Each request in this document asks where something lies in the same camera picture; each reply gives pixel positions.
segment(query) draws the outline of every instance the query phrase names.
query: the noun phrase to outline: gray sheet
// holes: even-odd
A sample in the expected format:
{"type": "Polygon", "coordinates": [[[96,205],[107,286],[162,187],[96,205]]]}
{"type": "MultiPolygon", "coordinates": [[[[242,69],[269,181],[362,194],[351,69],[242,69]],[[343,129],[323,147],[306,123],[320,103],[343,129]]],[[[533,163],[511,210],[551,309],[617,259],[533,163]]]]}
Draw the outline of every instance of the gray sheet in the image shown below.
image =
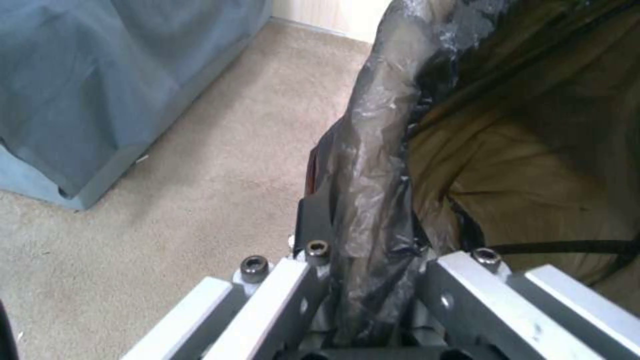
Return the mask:
{"type": "Polygon", "coordinates": [[[271,0],[0,0],[1,145],[71,199],[148,147],[270,15],[271,0]]]}

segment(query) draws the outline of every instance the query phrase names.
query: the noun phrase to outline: black strap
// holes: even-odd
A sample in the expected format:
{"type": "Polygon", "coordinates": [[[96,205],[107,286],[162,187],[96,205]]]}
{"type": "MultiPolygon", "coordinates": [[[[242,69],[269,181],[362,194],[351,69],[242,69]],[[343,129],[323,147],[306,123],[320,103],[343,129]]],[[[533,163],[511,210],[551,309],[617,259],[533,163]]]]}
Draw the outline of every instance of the black strap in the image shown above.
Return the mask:
{"type": "Polygon", "coordinates": [[[558,252],[588,252],[592,254],[617,254],[615,261],[598,280],[590,286],[608,278],[631,264],[640,254],[640,233],[631,240],[579,240],[554,241],[548,243],[523,243],[496,245],[492,249],[500,255],[552,254],[558,252]]]}
{"type": "Polygon", "coordinates": [[[578,240],[552,241],[546,243],[520,243],[494,245],[491,247],[500,255],[510,254],[551,254],[556,252],[592,252],[597,254],[630,254],[640,252],[640,236],[629,240],[578,240]]]}

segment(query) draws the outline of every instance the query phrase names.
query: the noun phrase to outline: clear plastic wrap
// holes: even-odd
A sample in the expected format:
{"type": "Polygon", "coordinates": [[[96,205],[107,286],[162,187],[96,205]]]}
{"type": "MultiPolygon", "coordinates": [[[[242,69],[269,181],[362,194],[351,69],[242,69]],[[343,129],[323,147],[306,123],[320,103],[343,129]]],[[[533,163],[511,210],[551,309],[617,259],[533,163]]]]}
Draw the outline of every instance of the clear plastic wrap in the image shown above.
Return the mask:
{"type": "Polygon", "coordinates": [[[388,343],[413,296],[427,244],[414,234],[410,123],[455,87],[458,57],[510,4],[394,0],[384,14],[347,111],[315,152],[313,188],[330,187],[336,345],[388,343]]]}

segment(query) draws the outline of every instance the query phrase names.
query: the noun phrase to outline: beige carpet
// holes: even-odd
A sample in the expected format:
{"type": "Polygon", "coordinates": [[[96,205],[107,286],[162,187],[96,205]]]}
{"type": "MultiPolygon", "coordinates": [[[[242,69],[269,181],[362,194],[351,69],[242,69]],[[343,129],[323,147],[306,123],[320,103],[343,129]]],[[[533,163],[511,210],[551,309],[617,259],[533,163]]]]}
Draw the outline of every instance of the beige carpet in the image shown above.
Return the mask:
{"type": "Polygon", "coordinates": [[[368,52],[269,23],[93,209],[0,192],[0,298],[22,358],[117,358],[202,277],[282,257],[308,152],[368,52]]]}

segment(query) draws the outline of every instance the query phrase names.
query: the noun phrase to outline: black object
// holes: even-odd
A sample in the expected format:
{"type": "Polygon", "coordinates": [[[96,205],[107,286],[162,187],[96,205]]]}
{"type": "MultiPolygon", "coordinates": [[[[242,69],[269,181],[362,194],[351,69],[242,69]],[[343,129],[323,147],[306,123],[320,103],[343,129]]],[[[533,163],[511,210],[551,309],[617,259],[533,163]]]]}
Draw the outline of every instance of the black object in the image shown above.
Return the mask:
{"type": "Polygon", "coordinates": [[[4,311],[2,301],[0,301],[0,359],[18,360],[18,349],[15,346],[9,318],[4,311]]]}

